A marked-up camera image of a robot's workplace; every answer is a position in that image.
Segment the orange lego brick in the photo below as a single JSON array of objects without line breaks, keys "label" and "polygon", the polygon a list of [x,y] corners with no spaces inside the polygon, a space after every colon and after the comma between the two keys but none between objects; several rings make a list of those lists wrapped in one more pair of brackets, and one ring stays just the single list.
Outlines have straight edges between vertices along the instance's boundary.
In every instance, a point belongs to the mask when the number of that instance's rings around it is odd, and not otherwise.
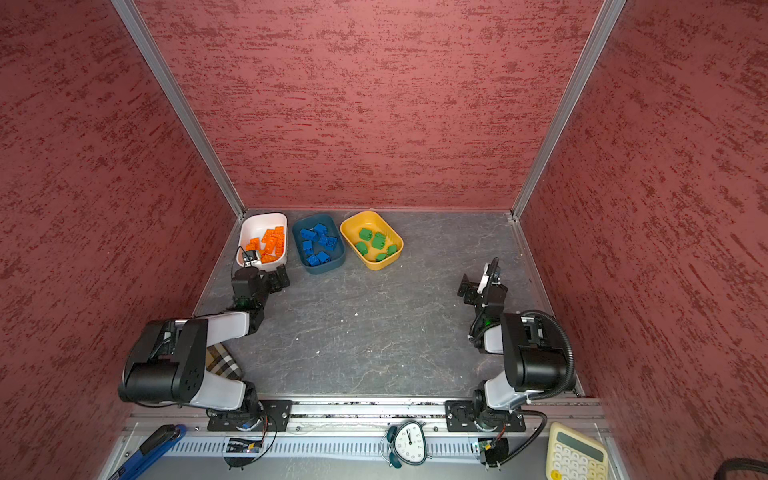
[{"label": "orange lego brick", "polygon": [[276,246],[283,249],[285,245],[285,229],[283,226],[278,226],[274,229],[274,237]]},{"label": "orange lego brick", "polygon": [[258,237],[252,238],[248,244],[245,246],[246,251],[260,251],[261,250],[261,241]]},{"label": "orange lego brick", "polygon": [[274,232],[274,230],[273,230],[273,229],[268,229],[268,230],[267,230],[267,231],[264,233],[264,235],[262,236],[262,238],[261,238],[261,241],[262,241],[263,243],[267,243],[268,241],[270,241],[270,240],[271,240],[271,239],[274,237],[274,234],[275,234],[275,232]]}]

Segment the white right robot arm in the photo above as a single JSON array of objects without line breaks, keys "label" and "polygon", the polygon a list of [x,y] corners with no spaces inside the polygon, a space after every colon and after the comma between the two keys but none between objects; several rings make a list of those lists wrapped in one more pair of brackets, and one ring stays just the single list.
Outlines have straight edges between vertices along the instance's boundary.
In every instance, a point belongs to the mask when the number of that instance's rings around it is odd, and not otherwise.
[{"label": "white right robot arm", "polygon": [[575,386],[574,350],[565,329],[541,310],[506,312],[507,293],[497,274],[484,274],[479,282],[464,275],[457,291],[475,312],[469,342],[481,353],[503,358],[502,372],[473,393],[473,421],[484,431],[506,425],[533,401]]}]

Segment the blue lego brick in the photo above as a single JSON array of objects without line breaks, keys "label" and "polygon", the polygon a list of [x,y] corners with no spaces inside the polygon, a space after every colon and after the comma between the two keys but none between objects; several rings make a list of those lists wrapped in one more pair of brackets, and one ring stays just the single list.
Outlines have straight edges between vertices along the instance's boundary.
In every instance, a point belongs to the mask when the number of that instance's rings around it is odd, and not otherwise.
[{"label": "blue lego brick", "polygon": [[328,229],[325,225],[318,223],[313,227],[313,230],[319,235],[319,236],[327,236],[328,235]]}]

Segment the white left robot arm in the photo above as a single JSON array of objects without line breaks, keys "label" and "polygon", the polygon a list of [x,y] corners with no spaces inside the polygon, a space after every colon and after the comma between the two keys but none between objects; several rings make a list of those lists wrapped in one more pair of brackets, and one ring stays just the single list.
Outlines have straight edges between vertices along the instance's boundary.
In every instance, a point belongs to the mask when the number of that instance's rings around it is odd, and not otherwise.
[{"label": "white left robot arm", "polygon": [[288,287],[290,279],[283,265],[272,271],[244,267],[232,275],[231,284],[233,306],[222,313],[145,325],[123,368],[122,401],[260,416],[255,387],[208,371],[206,354],[211,346],[256,333],[269,296]]}]

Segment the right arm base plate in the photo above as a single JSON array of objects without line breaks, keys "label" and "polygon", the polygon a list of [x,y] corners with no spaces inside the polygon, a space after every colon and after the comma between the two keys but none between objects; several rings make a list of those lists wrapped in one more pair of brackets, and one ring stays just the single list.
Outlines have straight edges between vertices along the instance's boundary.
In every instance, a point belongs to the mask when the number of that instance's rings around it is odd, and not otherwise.
[{"label": "right arm base plate", "polygon": [[444,407],[449,432],[519,433],[526,430],[519,413],[477,406],[471,400],[448,400]]}]

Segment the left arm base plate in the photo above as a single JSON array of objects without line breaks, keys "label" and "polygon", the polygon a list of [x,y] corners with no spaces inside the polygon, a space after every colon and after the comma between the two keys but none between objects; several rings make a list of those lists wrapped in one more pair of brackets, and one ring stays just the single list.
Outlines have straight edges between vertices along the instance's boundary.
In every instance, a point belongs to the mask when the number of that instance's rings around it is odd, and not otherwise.
[{"label": "left arm base plate", "polygon": [[259,400],[253,412],[243,409],[219,411],[208,409],[207,430],[210,432],[284,432],[291,416],[291,400]]}]

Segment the orange lego long front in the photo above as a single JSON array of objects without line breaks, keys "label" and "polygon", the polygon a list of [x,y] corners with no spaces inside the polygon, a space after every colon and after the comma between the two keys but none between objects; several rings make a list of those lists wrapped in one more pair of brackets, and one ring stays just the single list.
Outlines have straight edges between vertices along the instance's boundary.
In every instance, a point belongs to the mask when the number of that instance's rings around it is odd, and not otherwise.
[{"label": "orange lego long front", "polygon": [[281,256],[283,250],[284,247],[282,238],[270,238],[266,243],[264,252],[271,255]]}]

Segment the blue lego long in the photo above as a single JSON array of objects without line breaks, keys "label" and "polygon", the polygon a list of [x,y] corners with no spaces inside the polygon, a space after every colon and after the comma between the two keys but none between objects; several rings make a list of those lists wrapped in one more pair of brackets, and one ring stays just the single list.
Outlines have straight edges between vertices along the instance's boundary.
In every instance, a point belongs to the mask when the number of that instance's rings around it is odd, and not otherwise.
[{"label": "blue lego long", "polygon": [[301,229],[300,235],[303,239],[309,240],[309,241],[315,241],[317,238],[317,233],[311,229]]}]

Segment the orange lego top brick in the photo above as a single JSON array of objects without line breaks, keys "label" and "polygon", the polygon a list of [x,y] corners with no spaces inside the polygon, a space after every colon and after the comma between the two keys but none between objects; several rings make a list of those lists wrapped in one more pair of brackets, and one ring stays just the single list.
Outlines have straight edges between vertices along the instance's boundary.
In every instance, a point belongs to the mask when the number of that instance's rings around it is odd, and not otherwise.
[{"label": "orange lego top brick", "polygon": [[262,236],[262,238],[261,238],[261,241],[262,241],[263,243],[267,243],[268,241],[270,241],[270,240],[271,240],[271,239],[274,237],[274,234],[275,234],[275,232],[274,232],[274,230],[273,230],[273,229],[268,229],[268,230],[267,230],[267,231],[264,233],[264,235]]}]

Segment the orange lego brick studs up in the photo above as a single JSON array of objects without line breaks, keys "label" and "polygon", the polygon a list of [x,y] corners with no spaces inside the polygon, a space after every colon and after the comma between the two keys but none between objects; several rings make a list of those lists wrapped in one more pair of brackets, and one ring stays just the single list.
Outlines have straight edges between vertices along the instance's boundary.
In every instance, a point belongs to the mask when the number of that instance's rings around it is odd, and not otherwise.
[{"label": "orange lego brick studs up", "polygon": [[267,252],[266,250],[260,252],[260,262],[261,263],[272,263],[278,260],[279,257],[275,256],[272,252]]}]

